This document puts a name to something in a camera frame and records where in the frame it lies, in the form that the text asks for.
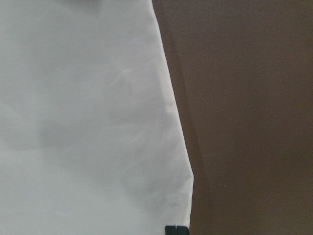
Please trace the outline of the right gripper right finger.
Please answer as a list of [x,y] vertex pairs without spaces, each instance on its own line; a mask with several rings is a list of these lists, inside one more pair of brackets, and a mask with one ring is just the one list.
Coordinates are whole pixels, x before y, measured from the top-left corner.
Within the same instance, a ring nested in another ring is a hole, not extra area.
[[177,226],[177,235],[189,235],[189,229],[186,226]]

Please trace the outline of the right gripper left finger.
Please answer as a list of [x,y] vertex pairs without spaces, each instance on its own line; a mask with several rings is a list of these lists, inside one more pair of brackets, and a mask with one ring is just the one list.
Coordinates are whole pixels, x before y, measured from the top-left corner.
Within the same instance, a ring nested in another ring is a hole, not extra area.
[[165,226],[165,235],[177,235],[177,228],[175,225]]

